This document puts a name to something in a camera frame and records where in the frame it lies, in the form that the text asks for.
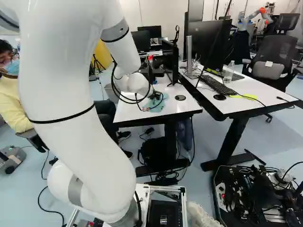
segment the floor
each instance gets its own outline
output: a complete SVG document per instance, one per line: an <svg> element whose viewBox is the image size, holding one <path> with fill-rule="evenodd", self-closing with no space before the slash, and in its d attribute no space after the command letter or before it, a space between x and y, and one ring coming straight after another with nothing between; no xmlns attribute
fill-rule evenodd
<svg viewBox="0 0 303 227"><path fill-rule="evenodd" d="M92 97L95 100L102 99L102 90L97 81L90 82ZM288 86L287 92L293 96L303 99L303 80L294 79ZM250 119L242 136L236 153L242 153L244 148L262 158L268 166L288 168L293 163L303 160L303 110L299 108L285 109L273 113L274 119L271 124L265 122L266 117L259 116ZM195 115L194 131L196 139L196 157L193 165L188 168L185 177L179 185L187 189L187 199L197 201L204 209L214 214L213 198L210 189L211 173L201 170L199 164L202 161L214 159L221 147L227 130L231 124L230 120L216 122L207 113ZM155 126L153 137L163 135L163 127ZM136 153L142 144L139 134L143 127L129 128L132 137L122 142L122 147L134 153L132 164L139 166ZM14 145L24 147L30 145L25 139L17 137L14 132L4 125L0 128L0 148ZM24 148L27 159L12 175L0 175L0 226L24 226L24 227L59 227L61 218L57 214L46 213L39 209L37 197L46 186L46 181L41 179L40 170L46 158L46 154L37 152L34 148ZM44 175L50 166L46 164ZM291 173L297 177L297 182L303 180L303 166L296 166ZM138 183L149 181L148 177L137 179ZM48 210L56 210L64 214L67 222L73 208L62 203L52 196L48 190L41 196L41 205ZM78 219L92 217L80 213Z"/></svg>

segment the teal object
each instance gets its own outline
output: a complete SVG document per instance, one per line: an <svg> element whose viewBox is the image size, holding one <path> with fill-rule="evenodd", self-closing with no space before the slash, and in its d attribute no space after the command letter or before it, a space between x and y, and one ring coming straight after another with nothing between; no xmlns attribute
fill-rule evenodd
<svg viewBox="0 0 303 227"><path fill-rule="evenodd" d="M7 64L4 69L8 72L7 74L17 76L19 74L19 59L12 60L11 63Z"/></svg>
<svg viewBox="0 0 303 227"><path fill-rule="evenodd" d="M163 93L163 101L162 100L162 96L160 96L160 100L157 99L150 99L148 101L148 103L146 105L143 106L143 109L148 109L150 108L149 112L152 113L159 113L163 110L163 108L165 107L165 100L167 100L169 98L169 95L166 93Z"/></svg>

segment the jeans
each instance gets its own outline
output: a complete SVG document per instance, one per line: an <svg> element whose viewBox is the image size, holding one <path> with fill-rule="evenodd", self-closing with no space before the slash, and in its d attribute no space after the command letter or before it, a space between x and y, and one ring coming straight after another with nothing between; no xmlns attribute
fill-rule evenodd
<svg viewBox="0 0 303 227"><path fill-rule="evenodd" d="M94 101L94 104L103 128L112 138L112 140L118 144L118 137L116 132L119 130L119 128L113 124L116 113L115 104L109 99L105 101Z"/></svg>

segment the face mask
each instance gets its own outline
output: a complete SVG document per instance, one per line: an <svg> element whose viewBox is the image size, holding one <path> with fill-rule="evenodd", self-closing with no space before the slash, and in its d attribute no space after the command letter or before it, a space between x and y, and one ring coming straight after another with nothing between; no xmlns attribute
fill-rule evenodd
<svg viewBox="0 0 303 227"><path fill-rule="evenodd" d="M12 60L11 63L4 66L9 75L17 76L19 74L19 59Z"/></svg>

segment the yellow sticky note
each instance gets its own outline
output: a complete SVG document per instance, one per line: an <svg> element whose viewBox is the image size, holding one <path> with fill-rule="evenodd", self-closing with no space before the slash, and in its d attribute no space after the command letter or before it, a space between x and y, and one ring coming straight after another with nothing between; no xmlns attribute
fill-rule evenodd
<svg viewBox="0 0 303 227"><path fill-rule="evenodd" d="M235 95L235 96L229 96L229 97L231 97L231 98L246 98L246 99L249 99L249 100L258 99L258 96L251 95L251 94L243 94L243 96Z"/></svg>

